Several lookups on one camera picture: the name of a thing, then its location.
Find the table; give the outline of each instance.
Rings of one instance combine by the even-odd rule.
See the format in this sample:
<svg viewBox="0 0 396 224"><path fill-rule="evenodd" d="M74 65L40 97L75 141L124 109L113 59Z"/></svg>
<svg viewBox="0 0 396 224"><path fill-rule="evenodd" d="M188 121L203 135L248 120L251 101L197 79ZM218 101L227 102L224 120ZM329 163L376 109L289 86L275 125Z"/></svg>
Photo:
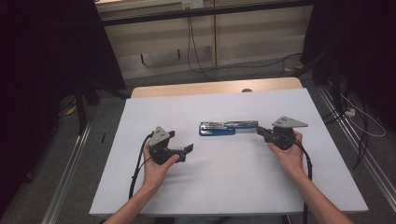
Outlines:
<svg viewBox="0 0 396 224"><path fill-rule="evenodd" d="M242 89L254 92L240 93ZM194 150L187 155L186 162L169 170L162 187L141 215L252 216L302 212L303 199L262 137L255 133L217 137L198 134L199 121L256 119L261 126L270 128L283 115L309 124L298 131L304 135L304 147L313 162L313 181L318 188L342 211L366 211L367 206L308 92L298 79L281 78L135 89L133 98L125 105L90 214L111 215L127 201L141 142L156 125L168 132L176 131L170 148L194 143ZM142 182L141 174L135 190Z"/></svg>

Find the left hand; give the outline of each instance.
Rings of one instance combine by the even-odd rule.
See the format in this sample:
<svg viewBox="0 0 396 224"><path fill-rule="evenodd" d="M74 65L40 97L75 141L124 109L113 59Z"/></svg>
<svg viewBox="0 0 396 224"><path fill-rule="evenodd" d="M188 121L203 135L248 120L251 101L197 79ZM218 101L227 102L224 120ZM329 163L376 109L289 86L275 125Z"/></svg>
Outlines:
<svg viewBox="0 0 396 224"><path fill-rule="evenodd" d="M149 142L150 140L146 142L143 148L143 157L145 160L151 157L149 154ZM153 159L146 161L145 178L143 180L142 188L148 188L149 190L153 190L154 192L156 192L163 183L163 180L165 179L166 176L166 172L173 164L175 164L175 162L177 162L178 159L179 156L174 155L171 158L169 158L166 163L162 165L155 163Z"/></svg>

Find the white table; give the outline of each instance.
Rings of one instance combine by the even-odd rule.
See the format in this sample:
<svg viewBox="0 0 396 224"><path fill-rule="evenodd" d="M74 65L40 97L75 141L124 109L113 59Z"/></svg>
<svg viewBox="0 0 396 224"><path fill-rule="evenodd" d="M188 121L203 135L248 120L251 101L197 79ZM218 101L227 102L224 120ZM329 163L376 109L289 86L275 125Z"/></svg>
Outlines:
<svg viewBox="0 0 396 224"><path fill-rule="evenodd" d="M141 215L234 216L303 211L303 200L264 139L255 133L202 137L200 121L255 119L262 127L287 116L308 123L296 129L313 162L313 181L342 211L368 208L306 89L211 93L127 100L90 214L108 216L128 200L142 141L160 125L176 131L170 148L194 143L174 165ZM135 190L143 181L142 172Z"/></svg>

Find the white cord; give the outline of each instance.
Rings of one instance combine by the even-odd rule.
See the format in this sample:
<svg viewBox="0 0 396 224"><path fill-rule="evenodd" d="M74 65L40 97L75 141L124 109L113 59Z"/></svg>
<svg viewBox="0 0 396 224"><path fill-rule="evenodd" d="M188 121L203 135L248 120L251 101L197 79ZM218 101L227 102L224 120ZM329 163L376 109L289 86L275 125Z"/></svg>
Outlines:
<svg viewBox="0 0 396 224"><path fill-rule="evenodd" d="M353 105L350 101L348 101L348 99L347 99L343 94L340 93L340 95L341 95L350 105L352 105L352 106L355 107L357 110L359 110L361 113L363 113L364 115L366 115L367 117L369 117L372 121L374 121L374 122L376 123L376 125L378 125L378 127L380 127L384 133L382 133L382 134L374 134L374 133L366 132L365 130L363 130L363 128L361 128L358 124L356 124L356 123L352 120L352 117L349 116L349 120L350 120L350 122L351 122L353 125L355 125L355 126L356 126L358 129L360 129L362 132L367 133L367 134L370 134L370 135L373 136L373 137L383 137L383 136L385 136L385 134L387 134L387 131L385 131L384 127L382 127L382 125L379 124L375 119L373 119L372 117L370 117L370 115L368 115L368 114L364 113L363 111L361 111L357 106Z"/></svg>

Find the forearm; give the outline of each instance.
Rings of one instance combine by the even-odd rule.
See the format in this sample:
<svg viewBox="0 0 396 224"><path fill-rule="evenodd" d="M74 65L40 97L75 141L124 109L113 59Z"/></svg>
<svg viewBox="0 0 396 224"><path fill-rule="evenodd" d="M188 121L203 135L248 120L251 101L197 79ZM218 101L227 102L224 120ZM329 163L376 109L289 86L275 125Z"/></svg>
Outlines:
<svg viewBox="0 0 396 224"><path fill-rule="evenodd" d="M353 223L320 192L304 171L297 171L290 176L318 223Z"/></svg>
<svg viewBox="0 0 396 224"><path fill-rule="evenodd" d="M105 223L131 223L155 194L156 189L141 188L123 207L111 216Z"/></svg>

